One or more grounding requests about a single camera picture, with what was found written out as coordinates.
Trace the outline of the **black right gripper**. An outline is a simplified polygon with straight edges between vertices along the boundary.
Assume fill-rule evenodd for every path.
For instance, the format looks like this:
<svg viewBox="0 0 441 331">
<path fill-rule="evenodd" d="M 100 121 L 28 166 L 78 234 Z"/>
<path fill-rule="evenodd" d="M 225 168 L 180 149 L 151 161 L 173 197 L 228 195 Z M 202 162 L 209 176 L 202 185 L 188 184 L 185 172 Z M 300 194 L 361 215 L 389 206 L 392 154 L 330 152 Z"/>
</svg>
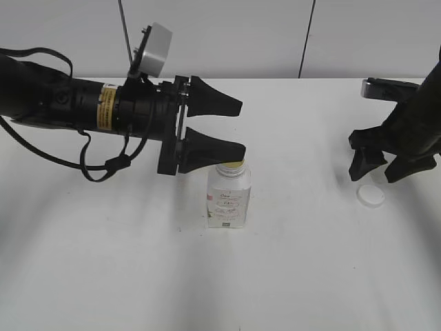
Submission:
<svg viewBox="0 0 441 331">
<path fill-rule="evenodd" d="M 380 126 L 354 130 L 349 135 L 349 145 L 355 150 L 349 167 L 352 181 L 359 181 L 366 174 L 387 163 L 383 152 L 394 155 L 413 155 L 409 142 L 413 121 L 409 118 L 386 119 Z M 384 174 L 389 183 L 395 183 L 418 172 L 435 168 L 433 156 L 418 160 L 396 157 Z"/>
</svg>

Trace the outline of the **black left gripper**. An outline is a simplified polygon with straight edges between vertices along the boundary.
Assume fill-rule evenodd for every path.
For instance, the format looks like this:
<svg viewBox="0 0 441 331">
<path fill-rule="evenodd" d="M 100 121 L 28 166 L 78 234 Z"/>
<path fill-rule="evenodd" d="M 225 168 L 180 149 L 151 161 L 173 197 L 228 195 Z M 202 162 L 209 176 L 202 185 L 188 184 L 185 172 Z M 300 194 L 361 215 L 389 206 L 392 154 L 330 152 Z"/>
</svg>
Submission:
<svg viewBox="0 0 441 331">
<path fill-rule="evenodd" d="M 244 159 L 246 147 L 241 143 L 216 139 L 188 127 L 182 139 L 183 120 L 187 116 L 216 115 L 238 117 L 243 102 L 206 84 L 200 77 L 175 76 L 174 82 L 159 84 L 166 112 L 162 145 L 158 159 L 159 174 L 189 173 L 221 163 Z"/>
</svg>

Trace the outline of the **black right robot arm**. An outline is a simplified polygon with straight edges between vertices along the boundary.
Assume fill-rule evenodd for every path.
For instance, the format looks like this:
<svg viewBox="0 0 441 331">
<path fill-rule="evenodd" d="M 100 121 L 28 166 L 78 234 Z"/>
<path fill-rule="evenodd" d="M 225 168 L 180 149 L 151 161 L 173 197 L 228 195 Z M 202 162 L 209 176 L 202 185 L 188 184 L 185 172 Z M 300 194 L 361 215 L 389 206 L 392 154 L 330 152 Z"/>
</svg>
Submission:
<svg viewBox="0 0 441 331">
<path fill-rule="evenodd" d="M 349 167 L 352 181 L 387 163 L 384 153 L 395 156 L 384 174 L 395 183 L 412 174 L 432 170 L 440 154 L 440 63 L 420 84 L 369 77 L 362 82 L 362 97 L 396 103 L 381 125 L 354 130 Z"/>
</svg>

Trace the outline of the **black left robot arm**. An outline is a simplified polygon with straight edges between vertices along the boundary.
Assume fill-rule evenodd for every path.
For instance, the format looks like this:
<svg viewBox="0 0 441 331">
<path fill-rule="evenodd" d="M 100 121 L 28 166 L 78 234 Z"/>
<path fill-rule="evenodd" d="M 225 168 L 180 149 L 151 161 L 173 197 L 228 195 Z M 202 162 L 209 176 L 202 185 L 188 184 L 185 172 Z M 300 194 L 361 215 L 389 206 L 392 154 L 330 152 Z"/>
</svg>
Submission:
<svg viewBox="0 0 441 331">
<path fill-rule="evenodd" d="M 32 54 L 59 57 L 47 48 L 1 50 L 1 127 L 24 148 L 59 165 L 82 171 L 90 178 L 102 172 L 109 179 L 127 168 L 140 154 L 125 150 L 103 165 L 88 165 L 85 150 L 73 163 L 43 152 L 13 128 L 17 123 L 47 129 L 67 129 L 88 137 L 91 132 L 137 137 L 161 142 L 157 171 L 174 175 L 199 168 L 243 160 L 240 143 L 215 139 L 185 127 L 187 117 L 236 117 L 242 102 L 217 91 L 199 77 L 177 76 L 154 83 L 145 74 L 128 77 L 121 86 L 75 79 L 71 74 L 31 62 Z"/>
</svg>

